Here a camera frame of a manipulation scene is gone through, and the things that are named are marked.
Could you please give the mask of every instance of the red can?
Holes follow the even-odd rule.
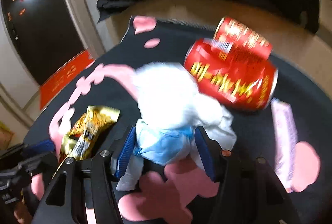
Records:
[[[272,45],[263,36],[230,17],[220,20],[213,39],[232,42],[265,60],[272,51]]]
[[[201,93],[241,110],[265,108],[278,78],[270,61],[211,39],[194,43],[184,67],[197,79]]]

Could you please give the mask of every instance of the red doormat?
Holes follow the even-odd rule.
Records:
[[[40,86],[40,110],[42,110],[71,80],[94,61],[88,51],[82,51],[63,65]]]

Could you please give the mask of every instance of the door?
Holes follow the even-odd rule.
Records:
[[[64,0],[2,0],[13,44],[39,85],[84,50]]]

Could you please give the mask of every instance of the gold snack wrapper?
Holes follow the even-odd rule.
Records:
[[[117,122],[119,114],[120,110],[115,108],[88,106],[87,112],[62,138],[59,162],[66,157],[76,160],[89,158],[99,134]]]

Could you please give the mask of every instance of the pink wrapper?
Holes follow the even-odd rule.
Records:
[[[290,104],[274,98],[271,101],[271,110],[276,139],[275,173],[290,193],[293,191],[292,178],[298,132]]]

